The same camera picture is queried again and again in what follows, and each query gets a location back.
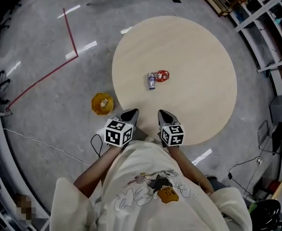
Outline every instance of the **forearm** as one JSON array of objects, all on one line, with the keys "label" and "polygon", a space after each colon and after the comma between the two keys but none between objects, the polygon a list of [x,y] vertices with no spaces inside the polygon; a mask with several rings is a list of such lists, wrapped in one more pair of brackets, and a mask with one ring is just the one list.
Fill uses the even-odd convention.
[{"label": "forearm", "polygon": [[195,167],[189,159],[183,154],[183,152],[176,146],[168,147],[168,151],[171,156],[178,163],[181,171],[184,176],[190,181],[194,182],[197,185],[200,185],[205,193],[212,194],[214,192],[213,187],[211,186],[209,180]]},{"label": "forearm", "polygon": [[86,197],[90,197],[105,172],[121,152],[120,147],[111,146],[97,161],[84,171],[73,183]]}]

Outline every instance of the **concrete floor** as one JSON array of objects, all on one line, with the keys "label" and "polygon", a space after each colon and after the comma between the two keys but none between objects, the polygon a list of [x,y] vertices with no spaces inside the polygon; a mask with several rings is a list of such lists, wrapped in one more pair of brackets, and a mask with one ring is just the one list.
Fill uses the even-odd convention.
[{"label": "concrete floor", "polygon": [[[219,18],[204,0],[163,1],[178,16],[212,32],[233,61],[238,95],[231,119],[212,139],[182,150],[193,161],[212,149],[198,167],[204,174],[216,175],[225,184],[236,186],[228,179],[228,169],[260,153],[256,133],[265,119],[270,120],[269,103],[273,98],[270,81],[256,72],[249,48],[234,31],[230,19]],[[160,0],[24,0],[22,4],[12,14],[10,28],[2,33],[0,40],[0,70],[8,73],[20,62],[9,74],[12,81],[6,90],[7,98],[13,100],[64,63],[65,55],[73,51],[64,17],[58,19],[63,7],[68,10],[81,6],[67,15],[76,47],[95,40],[97,46],[18,100],[11,108],[13,115],[4,118],[5,127],[92,164],[97,156],[90,139],[108,118],[98,117],[91,111],[92,97],[97,92],[108,92],[115,98],[114,113],[121,110],[111,77],[112,56],[122,38],[121,30],[147,18],[172,13]],[[56,180],[59,177],[74,180],[88,167],[43,144],[12,133],[8,133],[8,137],[30,186],[49,210]],[[250,190],[274,158],[266,153],[262,156],[263,163],[251,181]],[[256,162],[251,162],[234,168],[234,179],[246,187],[256,167]]]}]

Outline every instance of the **red floor marking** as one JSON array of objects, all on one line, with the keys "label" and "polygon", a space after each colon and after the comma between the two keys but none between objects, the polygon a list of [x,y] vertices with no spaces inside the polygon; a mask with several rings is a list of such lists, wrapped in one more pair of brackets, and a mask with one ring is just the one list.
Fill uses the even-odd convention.
[{"label": "red floor marking", "polygon": [[65,63],[61,64],[59,67],[57,67],[56,69],[54,69],[52,72],[48,73],[47,75],[45,75],[44,77],[42,77],[41,79],[37,80],[34,84],[32,84],[30,87],[28,87],[24,92],[22,92],[17,98],[15,98],[6,108],[6,111],[8,112],[10,110],[10,107],[17,101],[19,100],[26,92],[28,92],[30,89],[32,89],[35,85],[37,85],[39,82],[43,81],[44,79],[46,79],[48,76],[50,76],[51,74],[55,73],[57,70],[59,70],[60,68],[62,68],[63,66],[67,65],[68,63],[72,62],[74,59],[78,58],[78,52],[77,52],[77,48],[75,47],[75,43],[71,34],[71,30],[69,27],[69,23],[68,23],[68,19],[67,19],[67,15],[66,15],[66,11],[63,8],[64,11],[64,16],[65,16],[65,21],[66,21],[66,25],[67,25],[67,29],[68,29],[68,33],[71,39],[71,43],[74,49],[74,52],[76,53],[76,56],[69,59],[68,61],[66,61]]}]

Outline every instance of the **sleeve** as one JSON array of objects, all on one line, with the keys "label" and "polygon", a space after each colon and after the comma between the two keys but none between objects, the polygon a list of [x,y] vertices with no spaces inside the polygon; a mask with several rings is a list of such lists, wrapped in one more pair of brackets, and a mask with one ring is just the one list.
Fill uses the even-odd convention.
[{"label": "sleeve", "polygon": [[220,189],[210,195],[221,213],[234,220],[244,231],[252,231],[252,221],[240,191],[234,187]]},{"label": "sleeve", "polygon": [[50,231],[96,231],[89,199],[65,178],[59,178],[53,198]]}]

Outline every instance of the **wooden tabletop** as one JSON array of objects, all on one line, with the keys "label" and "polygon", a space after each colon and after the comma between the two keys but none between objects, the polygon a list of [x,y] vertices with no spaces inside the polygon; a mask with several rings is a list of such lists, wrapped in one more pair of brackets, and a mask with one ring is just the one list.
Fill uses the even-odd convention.
[{"label": "wooden tabletop", "polygon": [[[170,79],[149,90],[147,73]],[[232,61],[219,40],[190,20],[160,16],[138,23],[115,51],[113,85],[123,109],[138,108],[137,126],[158,139],[158,110],[184,125],[185,145],[216,135],[232,115],[237,95]]]}]

